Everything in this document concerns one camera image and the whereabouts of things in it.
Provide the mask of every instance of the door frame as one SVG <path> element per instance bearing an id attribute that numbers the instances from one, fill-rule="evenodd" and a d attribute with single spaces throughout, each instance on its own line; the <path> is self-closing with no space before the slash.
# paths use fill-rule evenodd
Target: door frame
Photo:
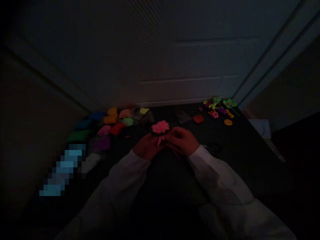
<path id="1" fill-rule="evenodd" d="M 320 33 L 319 0 L 301 1 L 232 99 L 240 109 L 270 84 Z"/>

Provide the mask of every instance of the floor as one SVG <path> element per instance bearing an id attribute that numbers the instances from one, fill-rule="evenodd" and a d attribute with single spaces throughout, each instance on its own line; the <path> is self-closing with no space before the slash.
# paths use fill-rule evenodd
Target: floor
<path id="1" fill-rule="evenodd" d="M 294 178 L 294 190 L 287 194 L 258 197 L 296 234 L 297 239 L 313 236 L 315 209 L 316 139 L 314 126 L 320 121 L 316 113 L 272 134 L 272 142 L 284 156 Z"/>

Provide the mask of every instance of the wall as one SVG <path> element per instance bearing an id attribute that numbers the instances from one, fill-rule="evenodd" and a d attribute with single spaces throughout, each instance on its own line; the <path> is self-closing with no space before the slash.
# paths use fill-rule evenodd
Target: wall
<path id="1" fill-rule="evenodd" d="M 75 121 L 86 112 L 1 52 L 0 185 L 5 222 L 20 215 Z"/>
<path id="2" fill-rule="evenodd" d="M 277 131 L 320 111 L 320 36 L 249 105 Z"/>

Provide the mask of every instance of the hand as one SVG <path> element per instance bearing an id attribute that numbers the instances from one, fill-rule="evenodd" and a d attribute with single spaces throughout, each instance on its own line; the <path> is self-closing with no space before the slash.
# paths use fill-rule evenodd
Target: hand
<path id="1" fill-rule="evenodd" d="M 160 146 L 157 146 L 159 137 L 154 137 L 151 135 L 151 133 L 145 135 L 143 138 L 140 139 L 140 141 L 133 147 L 133 152 L 147 160 L 151 161 L 154 156 L 163 149 L 166 144 L 160 144 Z"/>
<path id="2" fill-rule="evenodd" d="M 187 129 L 174 127 L 166 136 L 165 139 L 179 147 L 184 155 L 189 157 L 200 146 L 194 135 Z"/>

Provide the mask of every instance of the orange clay disc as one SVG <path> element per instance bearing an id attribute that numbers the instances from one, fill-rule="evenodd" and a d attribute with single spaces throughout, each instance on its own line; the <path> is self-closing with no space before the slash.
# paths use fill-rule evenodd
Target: orange clay disc
<path id="1" fill-rule="evenodd" d="M 231 126 L 232 125 L 232 121 L 229 120 L 229 119 L 226 119 L 226 120 L 224 120 L 224 124 L 228 125 L 228 126 Z"/>

